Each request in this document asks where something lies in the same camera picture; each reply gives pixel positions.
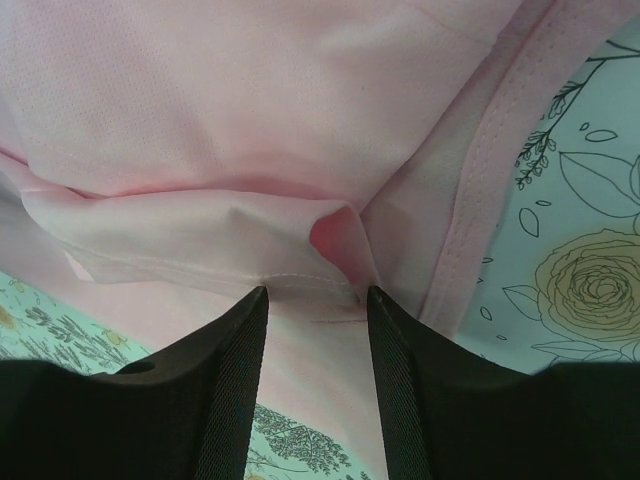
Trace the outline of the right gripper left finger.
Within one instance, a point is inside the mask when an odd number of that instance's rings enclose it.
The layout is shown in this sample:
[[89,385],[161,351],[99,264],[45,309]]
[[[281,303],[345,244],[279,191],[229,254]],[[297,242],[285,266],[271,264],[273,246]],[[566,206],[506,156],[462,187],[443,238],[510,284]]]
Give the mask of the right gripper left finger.
[[220,318],[112,373],[1,364],[5,479],[240,479],[268,321],[258,287]]

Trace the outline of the floral table cloth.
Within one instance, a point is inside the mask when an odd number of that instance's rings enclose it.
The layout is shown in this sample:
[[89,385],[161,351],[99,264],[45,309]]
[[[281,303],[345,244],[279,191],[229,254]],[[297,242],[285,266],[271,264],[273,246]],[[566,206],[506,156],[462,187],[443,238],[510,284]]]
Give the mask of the floral table cloth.
[[[554,295],[567,285],[549,284],[543,290],[537,273],[545,267],[552,282],[551,266],[560,256],[576,252],[577,241],[598,248],[602,262],[612,260],[613,240],[603,230],[630,234],[636,240],[639,219],[639,55],[613,43],[639,50],[639,16],[594,52],[599,60],[585,63],[563,86],[523,146],[513,169],[502,223],[497,227],[483,259],[470,309],[458,334],[463,347],[489,354],[490,360],[524,371],[554,362],[627,361],[613,343],[592,340],[581,334],[562,334]],[[627,180],[631,200],[618,193],[611,180]],[[613,213],[598,213],[593,206]],[[1,272],[1,360],[53,361],[83,374],[115,372],[125,360],[149,353],[93,318],[43,296]],[[282,412],[256,407],[256,423],[249,446],[247,479],[376,479],[346,441],[321,435]]]

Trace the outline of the pink t shirt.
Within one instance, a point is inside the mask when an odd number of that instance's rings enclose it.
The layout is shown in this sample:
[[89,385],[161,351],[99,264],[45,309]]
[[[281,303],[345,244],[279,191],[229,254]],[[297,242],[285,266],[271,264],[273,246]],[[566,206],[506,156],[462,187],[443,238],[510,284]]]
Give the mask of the pink t shirt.
[[261,404],[386,475],[365,304],[452,335],[635,1],[5,1],[1,269],[148,347],[271,300]]

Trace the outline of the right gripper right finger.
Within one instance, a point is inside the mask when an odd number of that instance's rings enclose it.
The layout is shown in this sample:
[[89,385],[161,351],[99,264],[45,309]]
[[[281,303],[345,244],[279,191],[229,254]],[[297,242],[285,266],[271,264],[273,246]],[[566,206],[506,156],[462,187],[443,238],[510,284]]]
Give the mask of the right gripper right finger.
[[392,479],[635,479],[639,367],[492,363],[371,287],[367,322]]

